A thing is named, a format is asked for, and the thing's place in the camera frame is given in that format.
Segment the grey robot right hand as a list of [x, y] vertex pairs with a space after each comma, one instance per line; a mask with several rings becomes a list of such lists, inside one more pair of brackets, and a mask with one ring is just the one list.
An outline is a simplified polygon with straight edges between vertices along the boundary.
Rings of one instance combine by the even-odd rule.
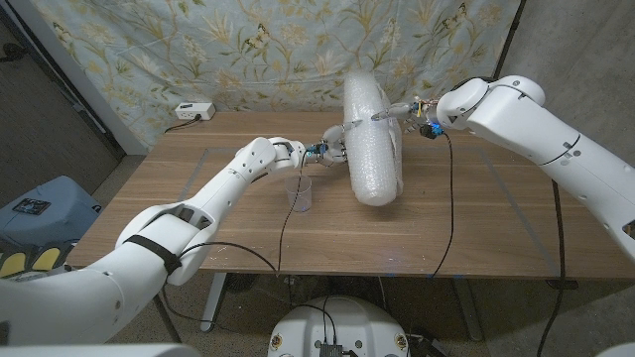
[[416, 99], [412, 103], [393, 103], [387, 109], [383, 109], [371, 116], [372, 121], [397, 119], [402, 122], [405, 134], [418, 133], [428, 138], [436, 139], [443, 136], [445, 130], [437, 119], [435, 100]]

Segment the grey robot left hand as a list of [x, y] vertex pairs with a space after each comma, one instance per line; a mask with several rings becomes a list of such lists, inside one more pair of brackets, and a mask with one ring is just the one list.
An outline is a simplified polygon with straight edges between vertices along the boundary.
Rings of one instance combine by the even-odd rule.
[[319, 142], [306, 146], [304, 163], [332, 167], [347, 162], [345, 134], [361, 124], [361, 120], [345, 122], [328, 128]]

